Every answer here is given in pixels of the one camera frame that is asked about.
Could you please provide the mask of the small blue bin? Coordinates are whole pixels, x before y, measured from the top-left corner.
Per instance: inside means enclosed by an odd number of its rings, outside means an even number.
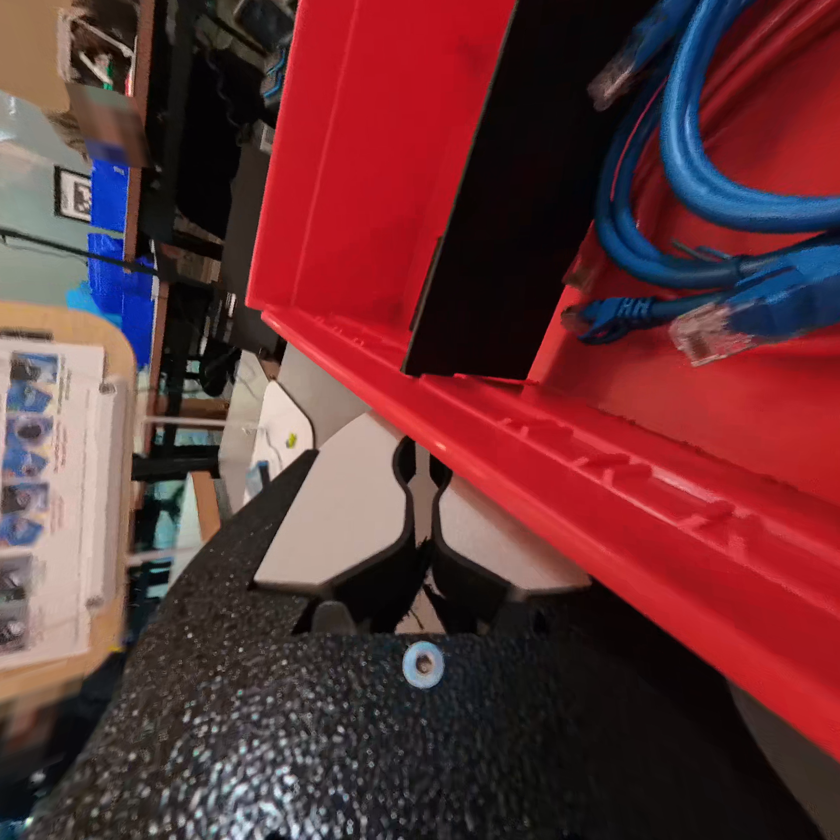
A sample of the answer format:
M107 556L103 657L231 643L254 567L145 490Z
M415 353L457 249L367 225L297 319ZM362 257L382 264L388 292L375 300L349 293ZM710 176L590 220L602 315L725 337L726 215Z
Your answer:
M123 235L128 210L130 168L94 160L91 166L90 225Z

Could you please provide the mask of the white stand base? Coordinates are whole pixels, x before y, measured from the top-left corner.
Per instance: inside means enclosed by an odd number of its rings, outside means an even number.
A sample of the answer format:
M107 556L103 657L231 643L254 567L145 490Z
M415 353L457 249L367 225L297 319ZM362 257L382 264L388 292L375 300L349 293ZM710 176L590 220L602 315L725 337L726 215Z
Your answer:
M312 425L277 381L268 383L255 428L255 444L246 485L251 496L301 455L315 449Z

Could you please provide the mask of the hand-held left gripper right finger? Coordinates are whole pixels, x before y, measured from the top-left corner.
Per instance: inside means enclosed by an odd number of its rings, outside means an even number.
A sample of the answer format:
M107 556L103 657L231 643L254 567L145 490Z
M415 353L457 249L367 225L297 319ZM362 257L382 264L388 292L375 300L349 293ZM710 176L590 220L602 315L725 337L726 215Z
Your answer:
M579 565L434 456L429 601L449 634L479 634L508 605L592 585Z

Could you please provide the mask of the clear acrylic stand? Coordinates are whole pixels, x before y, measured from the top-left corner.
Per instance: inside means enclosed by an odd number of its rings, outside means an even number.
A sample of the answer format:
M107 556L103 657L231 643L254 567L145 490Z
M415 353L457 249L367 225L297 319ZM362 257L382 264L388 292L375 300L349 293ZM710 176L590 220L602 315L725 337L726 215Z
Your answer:
M64 82L130 93L139 4L73 2L57 12L56 68Z

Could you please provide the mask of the printed instruction sheet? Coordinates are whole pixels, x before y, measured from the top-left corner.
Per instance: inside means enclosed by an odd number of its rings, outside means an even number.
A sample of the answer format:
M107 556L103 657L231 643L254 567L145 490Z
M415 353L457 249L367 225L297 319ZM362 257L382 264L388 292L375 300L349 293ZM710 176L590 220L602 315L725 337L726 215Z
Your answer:
M2 671L88 649L103 348L2 338Z

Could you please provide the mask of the fiducial marker board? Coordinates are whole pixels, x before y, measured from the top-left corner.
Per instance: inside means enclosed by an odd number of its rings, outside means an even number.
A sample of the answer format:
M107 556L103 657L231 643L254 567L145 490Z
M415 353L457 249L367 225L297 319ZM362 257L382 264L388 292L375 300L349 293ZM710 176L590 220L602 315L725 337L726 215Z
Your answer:
M53 167L54 215L82 224L91 224L91 176Z

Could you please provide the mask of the black bin divider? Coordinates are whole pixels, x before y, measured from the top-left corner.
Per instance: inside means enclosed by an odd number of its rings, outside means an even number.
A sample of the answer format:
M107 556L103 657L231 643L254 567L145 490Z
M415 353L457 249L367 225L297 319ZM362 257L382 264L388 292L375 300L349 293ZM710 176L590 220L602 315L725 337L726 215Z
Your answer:
M586 86L629 2L516 2L401 372L527 379L612 132Z

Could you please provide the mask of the tan sheet holder board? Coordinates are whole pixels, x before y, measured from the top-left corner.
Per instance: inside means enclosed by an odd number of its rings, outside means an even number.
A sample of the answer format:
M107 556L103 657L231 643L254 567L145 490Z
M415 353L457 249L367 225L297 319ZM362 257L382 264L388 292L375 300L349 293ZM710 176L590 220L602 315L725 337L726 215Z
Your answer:
M101 347L104 383L98 411L98 469L94 533L87 603L90 635L85 652L2 671L2 713L12 706L37 707L60 697L98 667L119 643L124 573L132 522L131 460L137 367L122 333L105 320L80 311L2 301L2 338Z

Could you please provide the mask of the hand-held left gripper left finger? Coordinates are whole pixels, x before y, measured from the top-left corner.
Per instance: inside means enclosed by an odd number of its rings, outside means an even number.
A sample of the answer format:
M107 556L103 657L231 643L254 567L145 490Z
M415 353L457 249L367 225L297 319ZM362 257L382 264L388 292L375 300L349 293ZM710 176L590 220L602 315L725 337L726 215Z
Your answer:
M421 586L415 444L373 412L317 453L258 567L265 590L336 601L355 624L390 633Z

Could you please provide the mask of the black flat box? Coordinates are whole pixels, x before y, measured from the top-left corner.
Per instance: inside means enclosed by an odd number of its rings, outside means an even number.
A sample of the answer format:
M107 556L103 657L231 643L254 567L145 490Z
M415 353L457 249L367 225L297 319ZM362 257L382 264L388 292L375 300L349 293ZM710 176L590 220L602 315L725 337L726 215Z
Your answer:
M256 246L259 215L266 189L270 156L252 143L242 146L232 181L220 281L232 299L228 342L264 360L280 361L284 340L263 321L259 310L246 305L249 273Z

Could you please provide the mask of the red plastic bin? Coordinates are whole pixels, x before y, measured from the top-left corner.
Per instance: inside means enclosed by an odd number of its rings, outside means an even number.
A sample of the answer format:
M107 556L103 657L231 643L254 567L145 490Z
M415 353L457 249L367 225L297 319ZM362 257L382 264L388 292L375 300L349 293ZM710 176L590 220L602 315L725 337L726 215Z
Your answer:
M300 2L247 303L838 759L837 323L699 367L665 327L585 346L564 307L690 295L606 257L594 189L527 379L401 372L515 4Z

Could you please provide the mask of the wooden edged background table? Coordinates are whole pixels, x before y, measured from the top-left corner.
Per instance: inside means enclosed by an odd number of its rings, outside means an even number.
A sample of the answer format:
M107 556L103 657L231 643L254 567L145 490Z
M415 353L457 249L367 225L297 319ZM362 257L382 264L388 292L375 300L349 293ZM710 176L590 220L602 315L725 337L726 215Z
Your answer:
M154 65L155 16L158 12L165 14L166 2L139 2L138 34L135 39L130 92L133 95L138 114L144 122L147 120L149 113L151 77ZM123 253L128 261L135 260L143 244L140 221L141 211L145 204L143 173L139 169L132 169L129 174L128 203L123 237ZM154 318L150 342L150 362L146 369L146 382L137 388L134 421L135 452L143 456L151 453L155 436L154 427L148 421L148 417L157 414L168 295L167 283L154 278L152 284Z

